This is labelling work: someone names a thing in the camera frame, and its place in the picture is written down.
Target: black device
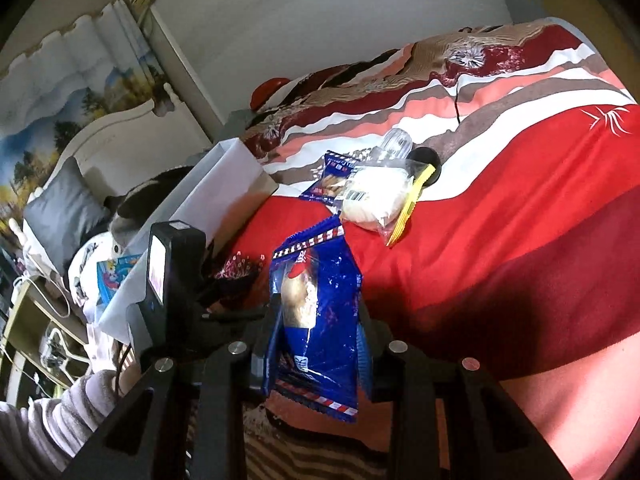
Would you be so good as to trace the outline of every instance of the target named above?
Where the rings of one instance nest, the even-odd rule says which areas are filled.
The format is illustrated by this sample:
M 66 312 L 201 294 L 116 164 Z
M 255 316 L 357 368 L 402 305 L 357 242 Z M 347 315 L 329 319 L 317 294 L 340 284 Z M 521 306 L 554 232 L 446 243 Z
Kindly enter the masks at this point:
M 198 399 L 191 480 L 244 479 L 243 400 L 260 402 L 276 377 L 283 337 L 280 298 L 250 312 L 207 315 L 194 298 L 204 234 L 153 225 L 147 294 L 127 313 L 146 373 L 71 461 L 62 478 L 175 480 L 185 475 L 191 402 Z M 160 276 L 156 270 L 162 269 Z M 436 398 L 447 412 L 454 480 L 570 480 L 558 457 L 501 387 L 466 359 L 429 359 L 394 340 L 359 307 L 367 350 L 362 383 L 373 402 L 392 401 L 390 479 L 441 478 Z

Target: white headboard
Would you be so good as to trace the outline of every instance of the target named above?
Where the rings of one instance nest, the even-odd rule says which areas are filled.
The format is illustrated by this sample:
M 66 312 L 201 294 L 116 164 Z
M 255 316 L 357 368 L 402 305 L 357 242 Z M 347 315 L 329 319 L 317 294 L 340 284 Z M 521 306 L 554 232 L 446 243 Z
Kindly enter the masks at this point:
M 154 114 L 152 100 L 123 112 L 105 115 L 83 128 L 69 142 L 44 185 L 64 161 L 74 156 L 99 201 L 127 194 L 165 170 L 183 165 L 188 156 L 211 147 L 186 104 L 165 84 L 174 111 Z

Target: white paper bag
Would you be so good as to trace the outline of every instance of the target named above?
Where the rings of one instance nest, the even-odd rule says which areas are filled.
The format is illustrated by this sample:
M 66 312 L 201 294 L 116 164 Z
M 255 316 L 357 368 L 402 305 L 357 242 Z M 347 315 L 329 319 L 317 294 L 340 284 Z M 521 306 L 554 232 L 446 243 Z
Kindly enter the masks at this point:
M 152 224 L 186 222 L 207 235 L 207 244 L 212 238 L 215 240 L 215 254 L 277 187 L 242 142 L 219 142 L 175 187 L 128 245 L 126 254 L 143 256 L 100 316 L 100 329 L 123 343 L 130 342 L 126 311 L 131 303 L 145 297 L 146 248 Z

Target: landscape wall mural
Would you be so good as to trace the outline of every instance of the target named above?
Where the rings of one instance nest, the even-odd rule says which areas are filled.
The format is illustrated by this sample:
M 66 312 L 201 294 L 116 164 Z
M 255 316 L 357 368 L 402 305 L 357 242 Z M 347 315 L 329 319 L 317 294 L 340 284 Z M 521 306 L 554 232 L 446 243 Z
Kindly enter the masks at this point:
M 166 77 L 122 1 L 100 16 L 47 36 L 0 80 L 0 234 L 15 247 L 8 219 L 22 222 L 29 195 L 52 173 L 69 141 L 106 114 L 153 98 L 172 107 Z

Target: cable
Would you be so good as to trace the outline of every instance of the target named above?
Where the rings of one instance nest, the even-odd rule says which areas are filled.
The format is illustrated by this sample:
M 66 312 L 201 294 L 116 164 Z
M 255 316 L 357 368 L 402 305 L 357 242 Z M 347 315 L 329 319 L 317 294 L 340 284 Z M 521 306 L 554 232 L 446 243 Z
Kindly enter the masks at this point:
M 42 267 L 40 267 L 40 264 L 29 254 L 29 253 L 23 253 L 22 254 L 25 258 L 28 258 L 31 260 L 31 263 L 33 265 L 35 265 L 36 269 L 38 269 L 40 271 L 40 274 L 42 275 L 42 277 L 47 280 L 47 273 L 44 272 L 42 270 Z M 60 294 L 62 295 L 63 298 L 65 298 L 65 303 L 66 303 L 66 314 L 60 314 L 58 312 L 58 310 L 51 304 L 51 302 L 49 301 L 49 298 L 46 297 L 45 293 L 42 291 L 42 289 L 36 285 L 36 283 L 31 279 L 30 276 L 18 276 L 15 280 L 14 280 L 14 288 L 16 287 L 16 285 L 18 285 L 19 283 L 22 284 L 22 282 L 27 281 L 30 282 L 31 285 L 33 285 L 38 292 L 40 293 L 40 295 L 44 298 L 44 301 L 47 302 L 47 304 L 49 305 L 49 307 L 53 310 L 53 312 L 60 318 L 60 319 L 66 319 L 67 317 L 71 316 L 71 304 L 69 303 L 69 300 L 67 299 L 64 290 L 62 290 L 62 288 L 53 280 L 48 280 L 51 283 L 53 283 L 53 285 L 57 288 L 57 290 L 60 291 Z
M 71 384 L 73 384 L 73 383 L 76 382 L 77 377 L 73 377 L 71 375 L 71 373 L 69 373 L 69 371 L 66 369 L 66 367 L 69 364 L 69 362 L 71 361 L 71 359 L 73 359 L 75 361 L 80 361 L 81 363 L 87 364 L 88 365 L 87 370 L 91 370 L 91 361 L 88 358 L 86 358 L 84 356 L 81 356 L 81 355 L 78 355 L 78 354 L 74 354 L 71 351 L 71 349 L 66 344 L 65 337 L 64 337 L 64 335 L 62 333 L 62 330 L 60 330 L 57 326 L 54 326 L 50 330 L 51 330 L 51 332 L 47 336 L 47 346 L 49 346 L 52 351 L 54 350 L 54 348 L 56 346 L 60 346 L 60 347 L 62 347 L 62 350 L 65 353 L 65 359 L 63 360 L 62 364 L 54 366 L 54 367 L 58 368 L 63 374 L 65 374 L 67 376 L 67 378 L 69 379 L 69 382 Z M 57 338 L 59 340 L 59 343 L 57 343 L 55 341 L 56 336 L 57 336 Z
M 63 290 L 60 288 L 60 286 L 54 282 L 51 281 L 51 283 L 54 284 L 54 286 L 57 288 L 57 290 L 60 291 L 60 294 L 62 294 L 62 297 L 65 298 L 65 302 L 66 302 L 66 314 L 60 314 L 59 311 L 53 306 L 53 304 L 49 301 L 49 298 L 46 297 L 45 293 L 42 291 L 42 289 L 36 284 L 36 282 L 34 282 L 29 276 L 18 276 L 15 280 L 14 280 L 14 288 L 18 285 L 21 285 L 22 282 L 29 282 L 31 283 L 31 285 L 33 285 L 35 288 L 38 289 L 38 292 L 40 293 L 40 295 L 44 298 L 44 301 L 47 302 L 47 304 L 49 305 L 50 309 L 53 310 L 53 312 L 56 314 L 56 316 L 58 316 L 60 319 L 66 319 L 67 317 L 71 316 L 71 304 L 69 303 L 69 300 L 66 298 L 65 293 L 63 292 Z
M 9 362 L 10 362 L 14 367 L 16 367 L 16 368 L 17 368 L 17 365 L 14 363 L 14 360 L 13 360 L 13 359 L 11 359 L 11 358 L 9 357 L 9 352 L 6 350 L 6 348 L 5 348 L 4 346 L 0 345 L 0 350 L 2 350 L 2 353 L 5 355 L 5 357 L 6 357 L 7 359 L 9 359 Z M 44 388 L 42 387 L 42 385 L 36 381 L 36 379 L 34 379 L 33 377 L 31 377 L 27 372 L 25 372 L 25 371 L 24 371 L 24 370 L 22 370 L 21 368 L 20 368 L 20 371 L 21 371 L 21 373 L 22 373 L 24 376 L 26 376 L 26 377 L 30 378 L 30 380 L 31 380 L 31 381 L 33 381 L 33 383 L 34 383 L 36 386 L 39 386 L 39 387 L 40 387 L 40 390 L 42 391 L 42 393 L 43 393 L 43 394 L 45 394 L 47 397 L 49 397 L 49 399 L 51 399 L 51 398 L 52 398 L 52 397 L 51 397 L 51 396 L 50 396 L 50 395 L 49 395 L 49 394 L 44 390 Z
M 456 119 L 458 120 L 458 124 L 460 124 L 460 110 L 458 109 L 458 97 L 460 96 L 460 88 L 458 83 L 460 82 L 460 79 L 458 79 L 458 81 L 456 81 L 456 98 L 453 101 L 453 105 L 456 108 Z
M 122 354 L 120 361 L 118 362 L 118 368 L 116 368 L 116 380 L 115 380 L 115 390 L 116 390 L 116 401 L 120 400 L 120 374 L 122 373 L 122 367 L 124 366 L 124 361 L 129 355 L 131 351 L 131 345 L 127 346 L 127 349 Z

